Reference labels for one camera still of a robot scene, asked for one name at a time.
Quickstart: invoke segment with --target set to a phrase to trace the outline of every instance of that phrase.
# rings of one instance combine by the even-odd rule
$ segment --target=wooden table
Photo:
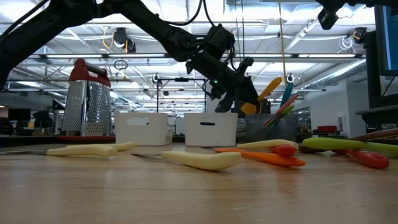
[[[137,150],[212,153],[181,144]],[[0,223],[397,223],[398,161],[376,170],[348,156],[298,157],[307,165],[243,159],[207,172],[128,152],[0,156]]]

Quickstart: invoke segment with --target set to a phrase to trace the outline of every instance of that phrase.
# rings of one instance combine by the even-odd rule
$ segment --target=table surface
[[[18,149],[60,146],[30,146]],[[174,144],[129,151],[213,153]],[[301,168],[251,159],[219,172],[129,151],[0,156],[0,223],[396,223],[398,161],[298,154]]]

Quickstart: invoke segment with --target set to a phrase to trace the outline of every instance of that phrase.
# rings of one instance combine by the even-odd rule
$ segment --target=white plastic bin
[[[237,113],[185,113],[187,146],[235,146]]]
[[[135,141],[139,146],[172,143],[173,127],[165,113],[115,113],[116,143]]]

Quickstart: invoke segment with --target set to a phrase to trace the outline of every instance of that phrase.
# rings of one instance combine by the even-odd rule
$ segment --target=ceiling
[[[21,17],[27,11],[37,4],[39,0],[2,0],[0,2],[0,32],[4,31],[11,22]],[[281,38],[279,37],[279,8],[277,1],[263,2],[260,0],[244,0],[243,10],[241,1],[237,1],[237,10],[233,0],[216,1],[207,0],[209,15],[214,22],[221,22],[226,29],[235,34],[236,53],[245,54],[280,54],[282,51]],[[153,12],[158,13],[160,18],[167,21],[183,22],[191,18],[197,10],[199,0],[145,0],[143,3]],[[320,5],[311,0],[303,1],[282,1],[282,26],[284,33],[284,46],[289,46],[287,54],[352,54],[364,53],[363,46],[353,43],[352,33],[356,27],[367,27],[368,30],[375,29],[373,9],[366,8],[364,5],[355,7],[345,6],[338,15],[341,19],[331,30],[323,30],[314,19],[320,12]],[[158,54],[165,53],[163,46],[147,35],[142,29],[131,23],[120,14],[114,14],[102,19],[93,19],[87,24],[77,27],[71,27],[63,31],[56,38],[52,39],[40,49],[37,53],[53,54],[123,54],[124,49],[113,44],[111,48],[104,46],[112,43],[112,32],[117,27],[126,27],[127,34],[136,43],[137,54]],[[203,7],[195,22],[182,27],[193,34],[206,34],[211,27],[205,16]],[[307,28],[300,39],[295,36]],[[90,59],[88,62],[106,68],[112,80],[112,88],[153,88],[152,77],[158,74],[161,78],[190,77],[205,78],[198,72],[187,74],[185,63],[177,63],[172,58],[129,58],[125,59],[131,66],[124,70],[117,70],[112,60]],[[38,80],[46,78],[49,82],[39,83],[39,86],[50,88],[67,88],[67,82],[57,82],[57,80],[66,80],[72,70],[74,58],[52,58],[52,65],[39,63],[37,60],[28,59],[19,65],[19,68],[26,69],[25,73],[17,72],[10,75],[9,79]],[[239,65],[239,58],[234,59],[235,66]],[[286,72],[296,77],[295,83],[303,80],[316,80],[318,74],[341,63],[350,63],[352,60],[287,60],[285,64]],[[256,59],[253,66],[247,70],[252,76],[254,85],[258,89],[264,89],[265,86],[275,77],[284,74],[284,66],[280,59],[261,60]],[[129,82],[121,82],[123,77],[127,77]],[[10,88],[32,88],[21,83],[10,82]],[[200,98],[203,99],[203,92],[195,82],[175,83],[170,82],[164,88],[197,88],[197,91],[171,91],[166,98]],[[150,97],[139,91],[120,91],[116,92],[118,96],[128,100],[128,104],[140,103],[147,104],[142,106],[141,110],[150,108],[150,103],[155,103]],[[58,94],[66,95],[66,92],[60,91]],[[115,107],[129,109],[129,105],[122,105],[120,98],[115,99]],[[203,108],[203,101],[190,102],[189,106]]]

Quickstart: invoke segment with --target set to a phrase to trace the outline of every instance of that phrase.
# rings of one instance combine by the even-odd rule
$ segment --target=box grater
[[[110,88],[105,69],[78,59],[69,78],[62,134],[109,136],[112,128]]]

